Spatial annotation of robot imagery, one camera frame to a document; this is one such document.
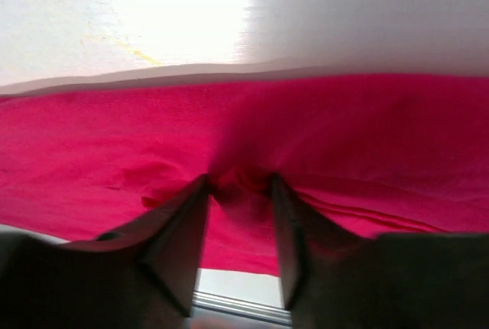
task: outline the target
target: pink cloth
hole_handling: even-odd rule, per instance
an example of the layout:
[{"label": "pink cloth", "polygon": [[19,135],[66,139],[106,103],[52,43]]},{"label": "pink cloth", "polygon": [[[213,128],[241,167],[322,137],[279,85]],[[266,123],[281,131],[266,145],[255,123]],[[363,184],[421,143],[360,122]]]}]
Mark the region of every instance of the pink cloth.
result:
[{"label": "pink cloth", "polygon": [[489,79],[340,76],[4,98],[0,134],[0,223],[69,240],[123,224],[209,173],[205,268],[277,274],[263,194],[272,172],[362,235],[489,230]]}]

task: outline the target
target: white wall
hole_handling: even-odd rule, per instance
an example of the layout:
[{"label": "white wall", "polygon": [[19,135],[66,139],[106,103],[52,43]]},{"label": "white wall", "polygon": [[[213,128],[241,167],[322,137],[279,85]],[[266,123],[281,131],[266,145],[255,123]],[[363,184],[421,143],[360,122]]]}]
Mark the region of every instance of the white wall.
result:
[{"label": "white wall", "polygon": [[487,2],[0,0],[0,85],[192,63],[487,75]]}]

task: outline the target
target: wrinkled fabric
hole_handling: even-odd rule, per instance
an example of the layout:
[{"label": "wrinkled fabric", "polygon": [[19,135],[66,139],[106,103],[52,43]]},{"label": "wrinkled fabric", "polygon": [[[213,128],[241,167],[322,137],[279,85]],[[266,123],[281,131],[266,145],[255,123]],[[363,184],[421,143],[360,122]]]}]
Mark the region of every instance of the wrinkled fabric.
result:
[{"label": "wrinkled fabric", "polygon": [[199,174],[202,266],[277,274],[278,172],[347,229],[489,231],[489,79],[369,75],[0,99],[0,223],[91,239]]}]

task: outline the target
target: black plastic piece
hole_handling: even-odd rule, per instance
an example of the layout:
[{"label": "black plastic piece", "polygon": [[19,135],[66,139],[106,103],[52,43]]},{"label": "black plastic piece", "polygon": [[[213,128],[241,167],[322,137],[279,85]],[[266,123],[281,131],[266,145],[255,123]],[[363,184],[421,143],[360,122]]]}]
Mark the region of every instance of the black plastic piece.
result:
[{"label": "black plastic piece", "polygon": [[205,176],[94,241],[0,235],[0,328],[181,328],[206,226]]},{"label": "black plastic piece", "polygon": [[363,239],[272,182],[284,303],[293,327],[489,327],[489,234]]}]

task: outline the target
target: bright light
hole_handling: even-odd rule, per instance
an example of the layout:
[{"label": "bright light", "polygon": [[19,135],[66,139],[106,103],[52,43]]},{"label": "bright light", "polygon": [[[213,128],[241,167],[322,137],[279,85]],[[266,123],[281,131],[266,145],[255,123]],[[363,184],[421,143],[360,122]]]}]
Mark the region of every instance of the bright light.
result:
[{"label": "bright light", "polygon": [[112,0],[108,34],[164,66],[237,63],[249,0]]}]

